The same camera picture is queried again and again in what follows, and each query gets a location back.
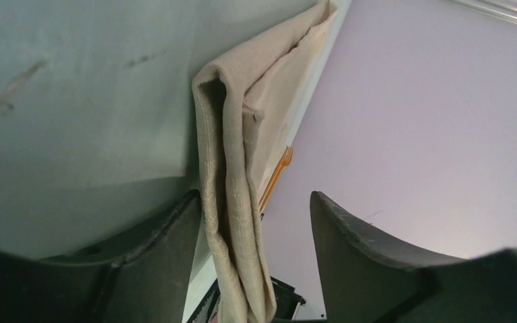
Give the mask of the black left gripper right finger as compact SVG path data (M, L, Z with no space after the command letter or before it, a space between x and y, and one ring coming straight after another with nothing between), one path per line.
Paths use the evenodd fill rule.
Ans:
M469 260L433 252L318 191L310 218L329 322L517 322L517 248Z

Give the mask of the beige cloth napkin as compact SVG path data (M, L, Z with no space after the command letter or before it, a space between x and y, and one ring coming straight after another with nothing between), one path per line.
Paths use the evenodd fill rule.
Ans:
M259 202L285 149L294 101L337 11L332 1L319 1L208 62L193 79L201 202L220 322L275 316Z

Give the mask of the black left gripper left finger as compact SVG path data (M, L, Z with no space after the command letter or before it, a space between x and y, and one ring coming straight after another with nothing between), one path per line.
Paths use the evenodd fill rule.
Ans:
M0 322L180 322L200 221L200 194L190 190L72 254L0 251Z

